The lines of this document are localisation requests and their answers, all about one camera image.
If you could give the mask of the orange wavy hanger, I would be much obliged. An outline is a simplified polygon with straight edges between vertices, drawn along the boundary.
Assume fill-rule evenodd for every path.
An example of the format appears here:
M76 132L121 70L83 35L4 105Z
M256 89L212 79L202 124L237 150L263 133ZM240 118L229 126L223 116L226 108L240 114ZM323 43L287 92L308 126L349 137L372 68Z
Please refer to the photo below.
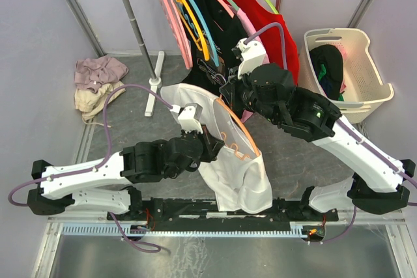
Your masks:
M229 107L226 97L216 98L213 108L220 137L235 157L240 160L253 160L259 157L260 150L241 119Z

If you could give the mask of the white t shirt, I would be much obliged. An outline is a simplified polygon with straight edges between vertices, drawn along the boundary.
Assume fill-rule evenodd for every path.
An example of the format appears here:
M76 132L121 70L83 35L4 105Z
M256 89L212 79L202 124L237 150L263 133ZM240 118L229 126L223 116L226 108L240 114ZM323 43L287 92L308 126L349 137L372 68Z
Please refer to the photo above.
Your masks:
M181 107L199 104L203 108L200 123L207 126L211 135L221 139L213 108L213 102L218 98L216 95L201 87L179 83L163 87L161 96L168 103ZM217 160L203 162L199 166L199 173L215 193L221 212L243 210L257 214L272 206L272 187L262 153L253 160L240 160L224 145Z

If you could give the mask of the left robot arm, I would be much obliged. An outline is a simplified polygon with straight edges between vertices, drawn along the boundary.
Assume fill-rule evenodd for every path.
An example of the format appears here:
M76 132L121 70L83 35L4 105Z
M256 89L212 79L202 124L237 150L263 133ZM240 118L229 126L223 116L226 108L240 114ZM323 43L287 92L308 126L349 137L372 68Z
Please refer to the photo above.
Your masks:
M124 214L129 219L143 215L138 183L175 179L184 171L194 172L203 163L215 161L224 141L202 133L182 132L168 141L139 142L109 157L58 167L44 160L33 163L36 188L30 190L27 205L36 215L57 215L65 211L102 211Z

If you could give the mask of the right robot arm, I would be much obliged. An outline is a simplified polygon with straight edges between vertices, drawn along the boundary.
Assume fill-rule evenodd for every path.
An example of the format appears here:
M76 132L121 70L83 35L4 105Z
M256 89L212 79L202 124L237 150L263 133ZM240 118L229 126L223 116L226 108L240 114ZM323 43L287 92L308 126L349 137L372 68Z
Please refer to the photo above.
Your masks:
M294 84L292 73L277 64L262 64L248 73L234 72L220 87L231 109L258 113L298 139L333 154L354 174L339 183L308 188L300 215L314 220L333 209L359 208L383 215L407 206L415 184L415 163L397 160L362 135L328 98Z

